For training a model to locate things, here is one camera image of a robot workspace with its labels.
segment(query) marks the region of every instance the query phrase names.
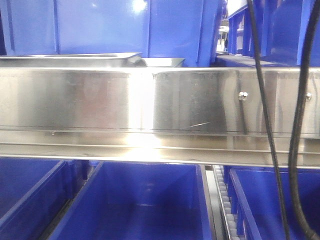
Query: black cable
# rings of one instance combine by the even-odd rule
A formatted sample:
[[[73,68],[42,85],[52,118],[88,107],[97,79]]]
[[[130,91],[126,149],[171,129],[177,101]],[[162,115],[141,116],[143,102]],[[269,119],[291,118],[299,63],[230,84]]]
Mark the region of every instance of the black cable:
[[[264,121],[265,121],[265,128],[269,140],[270,150],[271,150],[271,157],[276,177],[276,185],[278,189],[278,198],[279,198],[279,204],[280,204],[280,210],[281,210],[281,220],[282,225],[284,228],[285,233],[285,239],[290,239],[290,233],[289,233],[289,224],[287,219],[287,213],[286,213],[286,206],[285,206],[285,197],[283,192],[283,185],[280,175],[280,169],[278,164],[278,158],[276,153],[276,146],[274,142],[274,136],[272,132],[272,126],[269,120],[269,110],[268,110],[268,104],[266,99],[266,91],[265,91],[265,85],[264,85],[264,79],[260,64],[260,46],[259,46],[259,38],[258,38],[258,30],[257,30],[257,24],[256,24],[256,17],[255,17],[255,11],[254,6],[252,3],[252,0],[247,0],[248,9],[250,13],[250,20],[251,20],[251,28],[252,28],[252,37],[253,37],[253,48],[254,48],[254,59],[255,59],[255,68],[256,68],[256,74],[259,82],[259,88],[260,88],[260,95],[261,95],[261,101],[262,101],[262,108],[263,108],[263,115],[264,115]]]
[[[290,180],[290,193],[292,198],[293,209],[295,217],[302,228],[305,236],[311,240],[320,240],[320,236],[309,226],[304,211],[301,206],[298,188],[298,171],[297,171],[297,157],[298,147],[300,142],[301,127],[304,117],[305,105],[306,105],[306,93],[309,77],[309,66],[311,50],[316,33],[316,27],[320,15],[320,0],[315,0],[310,19],[306,28],[306,33],[303,42],[300,76],[299,76],[299,88],[298,98],[296,102],[294,122],[292,128],[292,135],[289,148],[289,180]]]

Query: stainless steel tray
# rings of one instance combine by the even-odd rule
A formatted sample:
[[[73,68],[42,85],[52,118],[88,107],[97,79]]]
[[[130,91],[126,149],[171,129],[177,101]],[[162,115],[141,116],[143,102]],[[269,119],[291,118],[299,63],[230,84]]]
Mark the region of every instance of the stainless steel tray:
[[[182,67],[184,58],[180,57],[157,57],[143,58],[147,67],[165,67],[165,68],[180,68]]]
[[[138,52],[0,56],[3,68],[121,68],[146,67]]]

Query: blue container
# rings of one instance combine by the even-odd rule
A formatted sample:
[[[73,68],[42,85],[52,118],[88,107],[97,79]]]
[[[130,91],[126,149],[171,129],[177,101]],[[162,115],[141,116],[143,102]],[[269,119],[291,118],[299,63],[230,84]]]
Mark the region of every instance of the blue container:
[[[89,160],[66,160],[66,162],[68,164],[67,174],[70,178],[69,198],[74,198],[88,179],[88,173],[93,167]]]
[[[290,239],[305,239],[293,211],[288,172],[281,171]],[[267,170],[231,169],[228,192],[231,212],[237,213],[237,234],[247,240],[285,239],[275,173]],[[320,172],[298,174],[302,208],[310,226],[320,234]]]
[[[38,239],[74,194],[65,161],[0,159],[0,239]]]
[[[262,60],[297,66],[314,0],[255,0],[253,2]],[[253,57],[247,7],[229,16],[228,52]],[[311,65],[320,66],[320,27],[314,38]]]
[[[212,239],[200,167],[100,163],[49,239]]]
[[[222,8],[223,0],[0,1],[8,55],[141,52],[185,58],[186,67],[215,59]]]

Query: stainless steel rail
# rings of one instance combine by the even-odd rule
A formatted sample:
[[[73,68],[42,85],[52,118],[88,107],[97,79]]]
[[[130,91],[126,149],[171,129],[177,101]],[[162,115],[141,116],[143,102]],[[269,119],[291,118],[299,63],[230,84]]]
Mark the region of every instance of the stainless steel rail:
[[[287,165],[298,68],[263,71]],[[298,164],[320,167],[320,68]],[[271,166],[251,68],[0,68],[0,156]]]

